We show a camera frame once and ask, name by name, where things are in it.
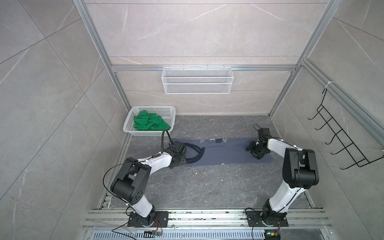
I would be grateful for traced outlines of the blue-grey tank top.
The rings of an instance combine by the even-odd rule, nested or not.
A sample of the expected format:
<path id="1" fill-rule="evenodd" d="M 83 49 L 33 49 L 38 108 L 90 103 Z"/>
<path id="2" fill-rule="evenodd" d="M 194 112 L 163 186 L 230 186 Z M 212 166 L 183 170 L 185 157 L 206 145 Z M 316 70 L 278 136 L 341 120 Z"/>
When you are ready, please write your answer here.
<path id="1" fill-rule="evenodd" d="M 255 138 L 224 138 L 224 139 L 202 139 L 202 140 L 183 140 L 176 139 L 177 142 L 195 145 L 204 148 L 205 151 L 200 160 L 195 163 L 187 163 L 185 166 L 216 166 L 221 164 L 251 164 L 268 163 L 273 160 L 271 154 L 266 154 L 260 160 L 253 157 L 250 151 L 246 151 L 248 145 L 257 139 Z"/>

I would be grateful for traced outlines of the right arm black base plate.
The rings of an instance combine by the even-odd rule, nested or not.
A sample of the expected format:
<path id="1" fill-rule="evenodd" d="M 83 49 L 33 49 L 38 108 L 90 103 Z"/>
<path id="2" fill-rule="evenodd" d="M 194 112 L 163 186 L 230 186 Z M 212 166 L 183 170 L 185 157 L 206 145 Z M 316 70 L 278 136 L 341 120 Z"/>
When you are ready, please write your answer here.
<path id="1" fill-rule="evenodd" d="M 249 227 L 288 227 L 287 213 L 246 210 Z"/>

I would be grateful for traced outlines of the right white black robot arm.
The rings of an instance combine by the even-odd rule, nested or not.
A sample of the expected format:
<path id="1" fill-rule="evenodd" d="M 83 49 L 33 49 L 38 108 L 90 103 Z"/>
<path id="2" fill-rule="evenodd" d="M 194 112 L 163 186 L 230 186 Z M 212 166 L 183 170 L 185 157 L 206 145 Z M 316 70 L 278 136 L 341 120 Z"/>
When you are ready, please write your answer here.
<path id="1" fill-rule="evenodd" d="M 266 201 L 261 213 L 263 224 L 273 226 L 286 217 L 290 206 L 299 195 L 319 183 L 320 175 L 313 150 L 302 149 L 272 137 L 268 128 L 259 128 L 257 132 L 258 140 L 247 146 L 247 152 L 258 160 L 270 152 L 284 158 L 283 182 L 274 196 Z"/>

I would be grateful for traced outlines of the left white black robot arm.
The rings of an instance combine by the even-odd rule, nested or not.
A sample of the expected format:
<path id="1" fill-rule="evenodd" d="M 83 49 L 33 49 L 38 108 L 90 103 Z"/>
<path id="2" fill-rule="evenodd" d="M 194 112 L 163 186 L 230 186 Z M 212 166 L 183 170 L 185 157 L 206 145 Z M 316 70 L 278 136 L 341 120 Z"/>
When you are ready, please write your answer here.
<path id="1" fill-rule="evenodd" d="M 186 164 L 185 153 L 185 144 L 174 142 L 151 157 L 127 158 L 120 165 L 121 168 L 110 185 L 110 192 L 129 204 L 141 218 L 152 221 L 155 207 L 145 196 L 149 178 L 161 169 Z"/>

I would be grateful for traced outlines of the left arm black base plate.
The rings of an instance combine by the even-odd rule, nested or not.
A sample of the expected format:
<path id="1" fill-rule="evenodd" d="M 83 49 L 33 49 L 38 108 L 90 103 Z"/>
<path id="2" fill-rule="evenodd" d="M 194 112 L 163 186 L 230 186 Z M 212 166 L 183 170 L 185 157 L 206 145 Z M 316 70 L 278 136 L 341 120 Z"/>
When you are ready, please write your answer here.
<path id="1" fill-rule="evenodd" d="M 130 213 L 128 227 L 144 227 L 144 228 L 155 228 L 155 227 L 167 227 L 169 221 L 169 212 L 167 211 L 155 211 L 150 213 L 146 218 L 140 216 L 137 213 Z"/>

